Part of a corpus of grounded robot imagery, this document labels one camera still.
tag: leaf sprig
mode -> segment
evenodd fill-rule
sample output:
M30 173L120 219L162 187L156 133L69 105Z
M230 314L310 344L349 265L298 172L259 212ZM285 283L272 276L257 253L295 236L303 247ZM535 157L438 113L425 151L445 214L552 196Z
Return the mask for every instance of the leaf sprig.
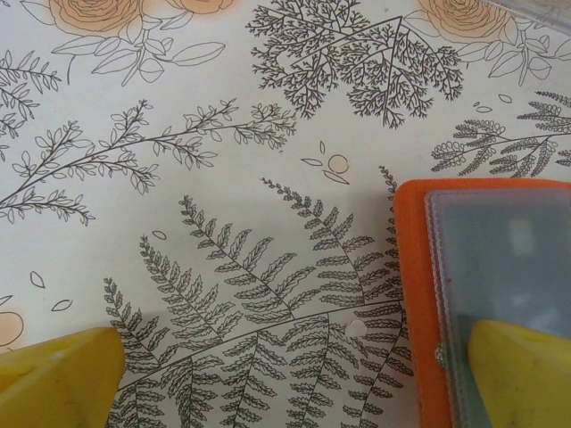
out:
M520 120L532 120L540 129L538 135L507 137L506 128L493 120L467 119L456 126L453 135L459 141L448 141L437 145L432 156L438 163L432 171L439 172L462 166L459 175L475 172L488 163L491 174L510 174L512 177L536 177L540 175L557 152L560 159L555 163L571 167L571 151L557 151L557 147L571 135L571 117L566 116L562 107L571 108L569 98L551 92L537 92L554 103L530 102L534 111L520 114Z
M186 127L173 132L167 127L159 136L143 136L141 128L148 125L145 111L152 109L146 100L119 114L112 114L113 128L108 139L97 142L83 137L83 131L77 122L69 122L54 132L47 131L46 137L36 137L40 149L36 157L28 150L21 159L14 162L12 168L22 177L23 183L0 199L0 218L11 223L16 216L25 218L26 212L34 210L52 210L65 221L71 215L79 215L82 224L87 225L94 216L81 204L82 195L71 199L63 190L56 190L50 196L42 195L39 190L49 180L63 180L78 177L113 177L121 173L129 177L130 183L140 193L148 193L159 179L154 172L157 164L140 165L133 149L142 144L150 145L156 156L170 152L175 160L193 167L209 168L212 158L218 156L211 151L201 151L203 139L222 141L224 132L234 131L237 143L267 144L271 149L281 148L289 136L295 132L295 116L290 111L282 111L277 105L255 105L251 119L243 123L232 123L232 114L238 110L234 103L220 102L220 107L197 108L195 114L187 114Z
M35 57L34 51L24 56L18 65L12 62L9 50L0 58L0 138L6 135L16 138L19 136L18 129L34 119L33 111L39 103L29 98L33 88L40 94L44 90L58 90L61 80L57 77L57 71L48 70L49 62L40 62L40 57ZM0 146L0 158L5 161L2 148L8 147Z
M403 17L371 23L356 0L272 0L259 5L248 29L266 41L254 48L261 88L283 88L305 119L343 82L355 114L382 117L397 128L405 112L424 118L432 107L428 86L447 100L462 90L459 57L434 49Z

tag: orange plastic frame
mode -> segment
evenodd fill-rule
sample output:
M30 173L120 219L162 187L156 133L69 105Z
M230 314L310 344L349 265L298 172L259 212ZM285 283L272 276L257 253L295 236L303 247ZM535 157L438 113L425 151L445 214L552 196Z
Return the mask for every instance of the orange plastic frame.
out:
M441 342L425 197L433 190L567 188L571 183L526 178L452 178L412 180L398 188L394 216L401 276L423 428L451 428L445 372L434 357Z

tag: orange rose illustration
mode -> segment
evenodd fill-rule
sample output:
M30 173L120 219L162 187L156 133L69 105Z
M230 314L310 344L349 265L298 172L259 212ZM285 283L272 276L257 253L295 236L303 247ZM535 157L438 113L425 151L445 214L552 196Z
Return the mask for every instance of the orange rose illustration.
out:
M50 0L50 11L63 31L80 36L114 37L140 14L140 0Z
M497 40L509 14L481 0L418 0L441 36L451 42Z
M234 0L167 0L178 9L186 9L194 13L213 13L226 9Z

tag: botanical pattern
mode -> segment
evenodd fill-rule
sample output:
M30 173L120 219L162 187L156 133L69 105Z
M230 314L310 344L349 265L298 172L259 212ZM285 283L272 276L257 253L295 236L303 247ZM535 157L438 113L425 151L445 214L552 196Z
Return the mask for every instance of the botanical pattern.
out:
M534 122L535 132L509 134L506 127L494 120L467 119L456 126L454 138L463 140L439 144L432 152L438 163L434 172L462 167L459 175L470 174L484 164L490 174L510 174L512 177L536 177L549 165L553 154L555 163L571 167L571 150L558 150L568 144L571 136L571 98L551 92L538 92L539 101L531 101L531 112L517 116Z
M272 0L260 5L248 29L263 37L252 50L261 88L281 88L305 119L342 82L355 114L377 116L397 128L407 114L424 118L433 106L428 88L451 101L460 95L459 57L433 48L402 16L372 23L356 0Z
M17 63L12 53L6 51L4 58L0 58L0 139L5 136L16 138L18 129L34 119L34 110L39 103L29 99L30 95L57 91L60 82L57 71L51 71L49 62L41 62L33 51ZM2 161L6 160L3 150L8 148L0 144Z
M513 74L522 86L528 75L545 80L554 65L571 60L571 40L551 45L543 25L480 0L419 2L423 10L405 21L427 36L465 43L458 50L460 60L489 62L489 78Z
M319 142L319 152L322 156L326 154L327 148L325 143ZM342 177L349 170L349 161L342 154L334 154L330 156L325 163L322 160L314 158L303 158L302 162L307 163L311 167L325 168L322 169L323 175L334 181L336 183L341 183L342 185L348 185L349 182Z
M43 191L51 181L75 179L83 181L88 176L113 177L120 173L128 177L140 193L148 193L159 178L157 164L141 165L135 149L146 146L157 157L170 152L175 160L188 170L213 166L212 158L217 153L202 149L204 141L222 141L223 134L233 134L239 144L267 145L279 149L295 132L295 116L282 111L275 104L255 105L250 118L243 123L230 123L238 110L236 100L221 101L219 107L198 107L195 113L184 115L186 124L178 131L169 126L156 136L143 136L140 130L148 122L145 113L153 107L140 101L130 109L113 114L113 126L108 139L90 140L83 136L77 122L68 122L46 136L36 137L39 150L24 150L20 159L13 163L13 170L22 178L20 185L6 192L0 199L0 218L14 223L17 217L24 219L28 211L41 214L45 210L55 212L58 218L67 221L78 216L87 225L95 217L82 204L83 195L68 196L65 190Z
M175 53L174 38L165 31L185 27L195 13L212 13L230 6L232 0L45 0L22 1L39 22L80 37L53 50L76 56L93 55L100 61L94 74L122 72L125 86L136 74L153 83L170 64L179 67L199 65L216 58L225 45L197 41Z
M381 172L392 199L396 184L384 167ZM230 223L217 230L217 220L207 220L185 197L180 202L183 223L199 240L197 250L209 253L206 259L214 262L224 287L235 290L236 303L218 298L221 285L206 284L191 268L183 270L143 236L141 256L172 317L147 317L111 278L105 279L107 313L120 331L127 370L134 375L120 387L109 427L164 428L162 404L171 398L181 427L267 424L269 402L285 384L290 388L283 398L289 403L284 409L288 427L318 427L334 400L345 394L343 402L348 404L343 405L341 426L375 428L386 400L402 388L402 377L412 376L393 218L385 253L352 258L349 252L373 242L367 236L347 236L340 243L350 232L353 215L333 228L336 207L321 220L321 200L313 205L287 187L264 183L293 202L298 216L322 225L325 239L315 244L315 251L339 247L347 254L327 256L297 270L288 265L296 256L292 252L266 264L264 252L272 238L249 243L252 230L233 233ZM332 266L347 268L332 271ZM203 271L207 266L196 268ZM316 274L339 282L308 286ZM384 282L376 285L381 278ZM318 295L341 308L309 315L297 310ZM359 338L346 335L344 325L335 321L338 313L363 319L367 333ZM218 397L223 404L216 408Z

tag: plastic container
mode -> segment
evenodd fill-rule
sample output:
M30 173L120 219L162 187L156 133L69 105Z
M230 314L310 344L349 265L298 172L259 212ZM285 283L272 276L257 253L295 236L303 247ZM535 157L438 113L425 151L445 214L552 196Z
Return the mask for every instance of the plastic container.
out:
M435 191L426 215L453 426L492 428L470 332L496 319L571 338L571 192Z
M485 0L571 36L571 0Z

